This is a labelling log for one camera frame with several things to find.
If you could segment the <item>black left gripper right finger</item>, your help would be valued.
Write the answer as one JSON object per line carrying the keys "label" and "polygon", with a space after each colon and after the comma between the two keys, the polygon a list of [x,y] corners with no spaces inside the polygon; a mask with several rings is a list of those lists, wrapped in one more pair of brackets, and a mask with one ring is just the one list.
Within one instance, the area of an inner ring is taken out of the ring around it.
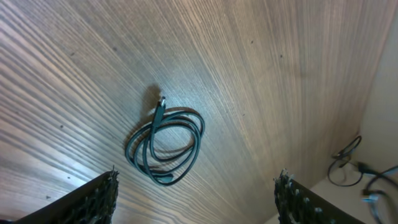
{"label": "black left gripper right finger", "polygon": [[360,224],[330,202],[304,187],[287,169],[274,178],[274,198],[280,224]]}

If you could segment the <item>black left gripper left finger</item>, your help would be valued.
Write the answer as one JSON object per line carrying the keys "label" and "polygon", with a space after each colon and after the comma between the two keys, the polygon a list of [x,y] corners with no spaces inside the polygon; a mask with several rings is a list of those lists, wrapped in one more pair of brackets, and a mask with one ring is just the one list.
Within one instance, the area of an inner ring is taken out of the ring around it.
{"label": "black left gripper left finger", "polygon": [[118,175],[114,169],[107,171],[15,223],[110,224],[118,198]]}

